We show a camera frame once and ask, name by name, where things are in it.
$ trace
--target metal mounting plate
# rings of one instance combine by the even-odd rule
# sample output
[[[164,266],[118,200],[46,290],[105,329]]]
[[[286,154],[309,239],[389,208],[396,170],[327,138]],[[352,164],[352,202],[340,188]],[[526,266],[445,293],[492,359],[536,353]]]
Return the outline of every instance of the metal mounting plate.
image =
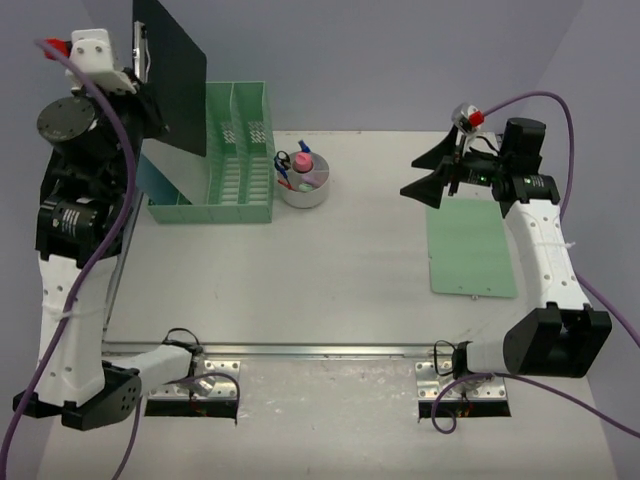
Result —
[[[240,362],[238,360],[216,360],[205,358],[202,373],[226,373],[236,381],[240,381]],[[195,394],[195,400],[216,400],[221,402],[235,401],[236,387],[231,380],[222,377],[213,377],[215,386],[208,396]],[[157,390],[149,392],[149,400],[185,400],[189,399],[189,391],[180,385],[163,385]]]
[[[438,371],[448,372],[451,369],[451,356],[438,354]],[[450,383],[453,377],[442,376],[436,373],[433,359],[417,362],[415,365],[416,386],[418,388],[418,409],[420,418],[431,416],[431,410],[435,399],[440,392]],[[505,417],[511,416],[507,400],[507,389],[502,378],[493,377],[484,382],[476,382],[475,385],[466,384],[458,389],[455,387],[447,392],[441,400],[436,417],[446,417],[451,413],[460,417],[462,406],[465,408],[464,416],[469,417]]]
[[[447,372],[451,369],[451,357],[438,355],[438,370]],[[438,376],[433,361],[416,363],[416,383],[420,400],[435,400],[440,391],[453,381],[451,376]],[[467,391],[469,401],[507,400],[507,390],[502,378],[493,377],[477,388]],[[462,395],[454,390],[449,390],[442,399],[443,402],[460,402]]]

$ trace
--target green tray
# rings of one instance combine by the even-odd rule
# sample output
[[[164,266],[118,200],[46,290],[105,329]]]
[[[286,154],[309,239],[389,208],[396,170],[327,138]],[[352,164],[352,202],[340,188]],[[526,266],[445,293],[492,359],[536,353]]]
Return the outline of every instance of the green tray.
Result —
[[[207,83],[208,203],[176,190],[149,201],[158,223],[268,223],[273,208],[275,144],[264,82]]]
[[[515,298],[504,228],[498,202],[443,199],[439,210],[427,208],[431,290]]]

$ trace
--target wire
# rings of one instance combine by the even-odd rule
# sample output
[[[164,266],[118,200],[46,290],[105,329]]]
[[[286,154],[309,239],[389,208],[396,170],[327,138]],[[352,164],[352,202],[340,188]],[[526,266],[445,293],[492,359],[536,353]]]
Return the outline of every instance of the wire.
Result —
[[[454,351],[456,350],[456,346],[451,342],[447,342],[446,340],[437,340],[436,343],[433,344],[433,369],[436,371],[436,375],[440,377],[446,377],[453,373],[453,367],[451,367],[451,370],[449,370],[447,373],[440,373],[438,371],[438,344],[439,343],[444,343],[445,345],[450,346]]]
[[[575,157],[575,135],[573,131],[573,119],[571,118],[571,112],[569,111],[569,105],[567,105],[567,102],[565,102],[562,97],[556,93],[547,92],[544,90],[534,90],[532,92],[523,93],[522,95],[518,95],[517,97],[510,98],[509,100],[505,100],[504,102],[499,103],[494,107],[484,110],[483,113],[484,116],[487,117],[492,113],[497,112],[501,108],[530,97],[553,98],[560,104],[560,106],[562,107],[562,111],[564,112],[564,116],[567,119],[567,129],[569,131],[569,174],[567,175],[567,188],[564,194],[564,200],[562,201],[562,205],[560,206],[560,220],[562,220],[564,218],[567,207],[569,206],[569,199],[571,198],[571,189],[573,187],[573,166]]]
[[[474,137],[473,139],[471,139],[471,142],[469,142],[469,145],[471,145],[475,140],[482,140],[482,141],[483,141],[484,143],[486,143],[486,144],[487,144],[487,146],[488,146],[491,150],[493,150],[495,153],[500,153],[500,151],[498,150],[498,148],[497,148],[497,147],[495,147],[495,146],[493,145],[493,143],[491,143],[487,137],[482,137],[482,136]]]
[[[200,380],[201,378],[209,378],[209,377],[222,377],[226,378],[233,382],[236,387],[236,412],[235,412],[235,424],[238,424],[238,409],[240,408],[240,384],[238,381],[233,378],[231,375],[222,372],[213,372],[213,373],[203,373],[201,375],[195,375],[193,377],[181,378],[180,380],[174,380],[173,382],[169,382],[169,385],[178,384],[178,383],[189,383],[195,382],[196,380]]]
[[[174,332],[185,332],[188,333],[189,335],[191,335],[193,337],[193,339],[196,341],[196,345],[201,345],[200,340],[198,340],[198,337],[196,337],[196,334],[193,333],[191,330],[189,330],[188,328],[183,328],[183,327],[175,327],[175,328],[171,328],[168,332],[167,335],[164,337],[165,340],[169,340],[169,335],[171,335]]]
[[[78,277],[75,282],[71,286],[69,290],[69,295],[67,295],[67,299],[64,304],[63,312],[68,314],[69,316],[63,317],[58,323],[58,327],[56,328],[54,334],[51,337],[51,342],[49,346],[45,350],[42,355],[42,360],[38,364],[36,371],[31,378],[31,381],[27,385],[22,398],[20,399],[20,403],[18,404],[11,420],[9,421],[9,425],[4,434],[4,439],[2,441],[2,449],[0,450],[0,479],[6,480],[7,478],[7,465],[9,461],[9,450],[11,448],[11,442],[18,428],[18,423],[20,422],[20,418],[24,414],[27,404],[33,395],[33,392],[44,373],[44,370],[47,367],[47,364],[51,360],[53,352],[60,342],[62,338],[62,334],[69,322],[69,318],[72,315],[73,302],[75,298],[78,296],[78,292],[80,291],[80,287],[86,280],[87,276],[91,269],[95,266],[95,264],[102,258],[102,256],[106,253],[109,246],[114,242],[118,234],[120,233],[120,229],[124,226],[127,221],[127,217],[129,215],[129,211],[131,210],[131,206],[133,205],[133,198],[136,190],[136,158],[133,152],[133,147],[131,146],[131,142],[127,137],[127,132],[124,128],[124,125],[118,118],[118,115],[113,110],[113,107],[109,103],[109,100],[104,96],[102,91],[96,86],[93,81],[82,71],[80,70],[71,60],[62,55],[58,50],[50,46],[44,40],[35,40],[34,42],[36,46],[44,50],[46,53],[51,55],[54,59],[60,62],[67,69],[71,70],[73,74],[84,84],[84,87],[87,91],[94,97],[94,99],[98,102],[105,115],[109,119],[109,122],[113,126],[113,129],[118,137],[118,141],[120,142],[122,151],[124,153],[124,158],[127,166],[127,190],[124,197],[124,202],[122,204],[122,208],[118,213],[118,216],[113,223],[113,226],[105,236],[104,240],[96,251],[91,255],[86,265],[80,270]]]
[[[138,428],[140,427],[140,416],[142,413],[142,398],[138,400],[138,404],[136,405],[136,411],[133,417],[133,428],[131,429],[131,437],[129,438],[129,444],[127,445],[127,449],[124,452],[124,456],[120,461],[120,465],[118,465],[118,469],[116,473],[113,474],[111,480],[118,480],[120,475],[124,470],[124,467],[127,466],[127,462],[129,461],[129,457],[131,456],[131,451],[133,450],[133,444],[136,443],[136,437],[138,435]]]
[[[604,308],[606,308],[607,310],[609,310],[609,312],[611,312],[611,314],[618,320],[618,322],[620,322],[620,325],[622,325],[622,328],[624,328],[627,331],[627,333],[631,336],[631,338],[636,343],[636,345],[640,347],[640,335],[638,334],[636,329],[633,328],[633,326],[631,325],[631,322],[622,314],[620,310],[618,310],[609,300],[607,300],[602,293],[596,290],[596,288],[593,285],[591,285],[586,278],[584,278],[578,272],[575,272],[575,274],[580,284],[584,288],[586,288],[587,291],[596,298],[596,300],[598,300],[602,305],[604,305]]]
[[[151,53],[149,53],[149,38],[145,37],[144,40],[144,53],[147,55],[147,68],[144,71],[144,81],[149,81],[149,70],[151,70]]]
[[[433,424],[434,428],[439,431],[440,433],[444,433],[445,435],[448,435],[450,433],[453,433],[457,427],[457,420],[456,420],[456,415],[453,412],[449,412],[450,416],[451,416],[451,420],[452,420],[452,425],[450,428],[445,429],[442,428],[440,425],[438,425],[438,422],[436,421],[436,411],[438,410],[438,406],[440,405],[440,401],[442,400],[442,398],[447,394],[447,392],[449,392],[449,390],[451,390],[452,388],[457,387],[458,385],[465,383],[469,380],[489,380],[492,376],[496,376],[496,377],[502,377],[502,378],[510,378],[512,380],[517,380],[519,382],[524,382],[524,383],[528,383],[529,385],[533,385],[534,387],[538,387],[538,388],[542,388],[543,390],[546,390],[547,392],[553,393],[555,395],[558,395],[562,398],[564,398],[565,400],[569,400],[570,402],[575,403],[576,405],[584,408],[585,410],[593,413],[595,416],[599,417],[600,419],[604,420],[605,422],[609,423],[610,425],[613,425],[614,427],[616,427],[619,430],[622,430],[623,432],[636,437],[636,438],[640,438],[640,432],[633,430],[629,427],[627,427],[626,425],[623,425],[622,423],[618,422],[617,420],[614,420],[613,418],[609,417],[608,415],[605,415],[604,413],[600,412],[599,410],[597,410],[596,408],[592,407],[591,405],[587,405],[586,403],[584,403],[582,400],[579,400],[575,397],[572,397],[571,395],[564,393],[556,388],[550,387],[549,385],[545,385],[544,383],[540,383],[540,382],[536,382],[535,380],[531,380],[529,378],[525,378],[525,377],[520,377],[518,375],[511,375],[510,373],[496,373],[496,374],[489,374],[489,373],[472,373],[470,375],[467,375],[465,377],[461,377],[458,378],[457,380],[454,380],[453,382],[449,383],[446,387],[444,387],[442,389],[442,391],[440,392],[440,394],[436,397],[436,399],[433,402],[433,406],[431,407],[431,423]]]

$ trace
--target blue pen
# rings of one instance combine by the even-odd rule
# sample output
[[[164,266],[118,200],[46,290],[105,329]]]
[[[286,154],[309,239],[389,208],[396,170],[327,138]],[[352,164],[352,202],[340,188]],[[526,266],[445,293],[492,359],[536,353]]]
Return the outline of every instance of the blue pen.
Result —
[[[307,146],[306,143],[304,143],[304,140],[300,140],[298,142],[298,145],[300,145],[300,151],[304,152],[304,153],[311,153],[311,149]]]

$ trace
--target green plastic organizer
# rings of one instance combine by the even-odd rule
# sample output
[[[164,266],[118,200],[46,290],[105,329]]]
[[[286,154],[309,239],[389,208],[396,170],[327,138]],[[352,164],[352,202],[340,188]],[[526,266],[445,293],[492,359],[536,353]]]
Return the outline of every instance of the green plastic organizer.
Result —
[[[182,194],[148,209],[158,223],[268,223],[275,144],[264,82],[207,83],[206,205]]]

